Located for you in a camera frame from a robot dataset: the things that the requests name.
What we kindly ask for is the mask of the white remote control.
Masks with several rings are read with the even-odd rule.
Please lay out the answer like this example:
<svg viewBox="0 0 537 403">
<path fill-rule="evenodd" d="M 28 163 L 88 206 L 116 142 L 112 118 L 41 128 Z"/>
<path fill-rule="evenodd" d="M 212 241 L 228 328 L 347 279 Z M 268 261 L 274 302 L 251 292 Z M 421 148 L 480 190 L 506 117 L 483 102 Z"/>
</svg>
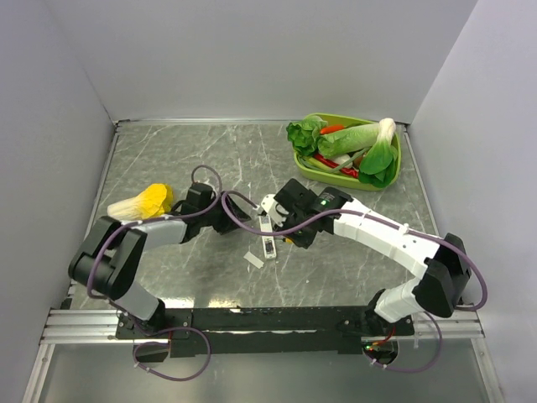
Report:
<svg viewBox="0 0 537 403">
<path fill-rule="evenodd" d="M 272 222 L 269 216 L 260 215 L 258 217 L 259 229 L 263 233 L 271 233 L 273 231 Z M 262 236 L 263 254 L 265 259 L 276 259 L 277 251 L 273 236 Z"/>
</svg>

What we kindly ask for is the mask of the white battery cover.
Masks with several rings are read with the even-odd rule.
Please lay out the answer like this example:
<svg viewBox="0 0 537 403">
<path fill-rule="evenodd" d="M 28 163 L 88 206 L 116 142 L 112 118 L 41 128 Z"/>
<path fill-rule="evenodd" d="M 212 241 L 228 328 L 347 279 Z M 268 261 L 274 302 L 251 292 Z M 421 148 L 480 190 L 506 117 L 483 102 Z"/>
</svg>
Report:
<svg viewBox="0 0 537 403">
<path fill-rule="evenodd" d="M 264 262 L 258 258 L 257 256 L 255 256 L 254 254 L 252 254 L 250 251 L 246 252 L 243 256 L 243 258 L 245 258 L 245 260 L 252 266 L 254 266 L 255 268 L 257 269 L 261 269 L 263 268 L 264 266 Z"/>
</svg>

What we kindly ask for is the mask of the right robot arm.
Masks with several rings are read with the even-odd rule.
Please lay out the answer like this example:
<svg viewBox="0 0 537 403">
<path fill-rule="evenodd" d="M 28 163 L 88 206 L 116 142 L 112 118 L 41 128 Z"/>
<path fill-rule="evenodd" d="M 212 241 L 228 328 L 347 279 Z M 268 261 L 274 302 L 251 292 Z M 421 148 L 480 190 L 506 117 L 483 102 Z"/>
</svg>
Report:
<svg viewBox="0 0 537 403">
<path fill-rule="evenodd" d="M 334 187 L 315 194 L 291 179 L 276 194 L 265 196 L 261 207 L 274 229 L 286 231 L 300 248 L 309 248 L 316 234 L 326 232 L 363 244 L 410 272 L 406 283 L 381 290 L 370 302 L 366 322 L 376 334 L 419 312 L 450 317 L 470 279 L 460 238 L 416 232 Z"/>
</svg>

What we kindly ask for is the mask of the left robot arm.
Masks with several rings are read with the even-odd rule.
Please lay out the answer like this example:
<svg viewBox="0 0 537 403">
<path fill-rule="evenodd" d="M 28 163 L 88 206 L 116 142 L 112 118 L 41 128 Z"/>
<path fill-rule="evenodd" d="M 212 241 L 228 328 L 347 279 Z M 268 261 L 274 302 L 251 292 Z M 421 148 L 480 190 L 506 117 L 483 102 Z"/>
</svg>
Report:
<svg viewBox="0 0 537 403">
<path fill-rule="evenodd" d="M 224 235 L 238 225 L 211 186 L 195 183 L 161 217 L 125 224 L 109 216 L 98 218 L 70 262 L 69 277 L 134 317 L 144 336 L 157 337 L 166 327 L 165 304 L 135 280 L 143 252 L 187 243 L 203 228 Z"/>
</svg>

